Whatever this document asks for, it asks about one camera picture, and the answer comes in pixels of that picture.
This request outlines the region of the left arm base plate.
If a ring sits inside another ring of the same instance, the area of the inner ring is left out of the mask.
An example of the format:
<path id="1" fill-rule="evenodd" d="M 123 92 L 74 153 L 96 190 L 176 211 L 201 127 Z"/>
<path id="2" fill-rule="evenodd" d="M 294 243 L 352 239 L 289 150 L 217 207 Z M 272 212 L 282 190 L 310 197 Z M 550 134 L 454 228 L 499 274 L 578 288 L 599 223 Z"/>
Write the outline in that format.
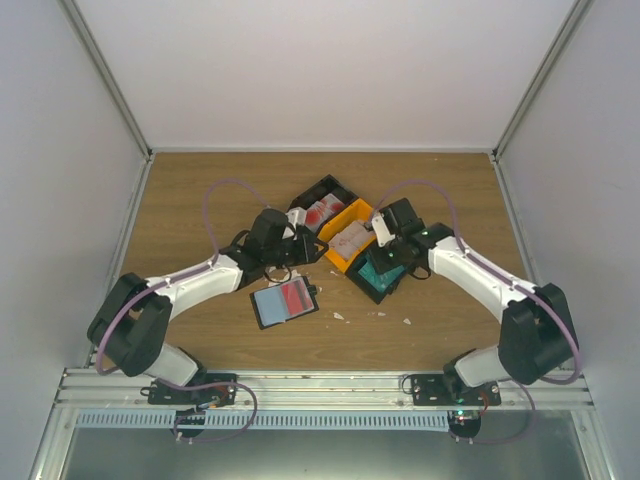
<path id="1" fill-rule="evenodd" d="M 140 394 L 151 405 L 188 405 L 209 408 L 233 405 L 238 380 L 233 373 L 206 372 L 189 382 L 191 390 L 176 389 L 154 380 L 149 387 L 140 389 Z"/>

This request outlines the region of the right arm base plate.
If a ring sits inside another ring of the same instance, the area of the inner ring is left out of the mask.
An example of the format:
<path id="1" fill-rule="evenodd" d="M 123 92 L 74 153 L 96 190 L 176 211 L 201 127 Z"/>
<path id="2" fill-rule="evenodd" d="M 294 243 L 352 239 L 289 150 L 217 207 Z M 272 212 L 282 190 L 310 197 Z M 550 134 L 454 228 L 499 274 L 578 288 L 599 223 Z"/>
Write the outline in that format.
<path id="1" fill-rule="evenodd" d="M 496 382 L 479 387 L 450 385 L 442 373 L 410 374 L 401 389 L 411 395 L 415 406 L 484 407 L 502 403 Z"/>

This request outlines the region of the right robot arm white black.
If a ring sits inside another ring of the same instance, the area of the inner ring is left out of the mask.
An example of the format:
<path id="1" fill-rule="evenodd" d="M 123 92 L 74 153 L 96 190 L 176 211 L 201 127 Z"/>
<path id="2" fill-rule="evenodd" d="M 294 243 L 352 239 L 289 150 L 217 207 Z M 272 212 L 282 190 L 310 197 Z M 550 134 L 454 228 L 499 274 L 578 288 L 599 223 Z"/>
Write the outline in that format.
<path id="1" fill-rule="evenodd" d="M 579 344 L 564 292 L 518 278 L 472 249 L 457 227 L 424 224 L 408 199 L 374 211 L 368 221 L 377 245 L 373 265 L 383 273 L 402 266 L 441 276 L 478 301 L 498 321 L 498 343 L 474 349 L 443 368 L 443 393 L 464 405 L 490 382 L 548 381 L 549 372 L 578 360 Z"/>

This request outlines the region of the black card holder wallet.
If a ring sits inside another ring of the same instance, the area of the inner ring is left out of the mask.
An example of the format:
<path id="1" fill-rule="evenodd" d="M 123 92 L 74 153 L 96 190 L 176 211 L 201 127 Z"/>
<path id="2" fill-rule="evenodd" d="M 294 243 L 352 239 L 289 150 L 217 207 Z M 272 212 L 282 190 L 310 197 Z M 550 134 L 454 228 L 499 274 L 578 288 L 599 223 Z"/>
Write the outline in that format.
<path id="1" fill-rule="evenodd" d="M 285 324 L 319 309 L 318 290 L 306 276 L 257 290 L 250 294 L 258 327 L 261 330 Z"/>

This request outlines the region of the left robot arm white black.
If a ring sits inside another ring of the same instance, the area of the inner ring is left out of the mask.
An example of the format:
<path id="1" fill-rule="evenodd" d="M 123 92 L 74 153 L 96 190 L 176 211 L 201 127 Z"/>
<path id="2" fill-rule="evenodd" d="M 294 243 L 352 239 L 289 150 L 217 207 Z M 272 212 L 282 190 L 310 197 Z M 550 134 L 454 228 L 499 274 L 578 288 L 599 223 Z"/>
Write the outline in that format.
<path id="1" fill-rule="evenodd" d="M 181 402 L 198 402 L 206 391 L 204 368 L 166 342 L 169 323 L 200 303 L 252 284 L 272 267 L 312 264 L 328 250 L 305 225 L 300 208 L 286 213 L 266 208 L 210 259 L 160 277 L 121 276 L 87 330 L 97 348 L 96 370 L 109 374 L 103 367 L 108 358 L 129 377 L 154 377 L 171 385 Z"/>

